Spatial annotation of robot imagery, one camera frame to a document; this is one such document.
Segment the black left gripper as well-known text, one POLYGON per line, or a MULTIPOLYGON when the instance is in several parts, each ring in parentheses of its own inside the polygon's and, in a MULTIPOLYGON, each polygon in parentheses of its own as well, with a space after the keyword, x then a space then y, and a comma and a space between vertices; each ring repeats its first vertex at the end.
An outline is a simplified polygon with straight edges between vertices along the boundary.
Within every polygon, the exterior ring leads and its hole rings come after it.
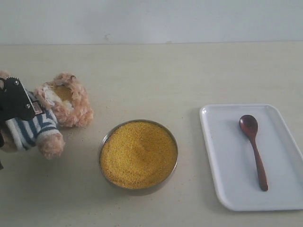
MULTIPOLYGON (((0 123, 16 117, 24 121, 32 120, 35 117, 34 107, 21 81, 16 77, 0 80, 3 83, 0 87, 0 123)), ((4 143, 0 131, 0 147, 4 143)))

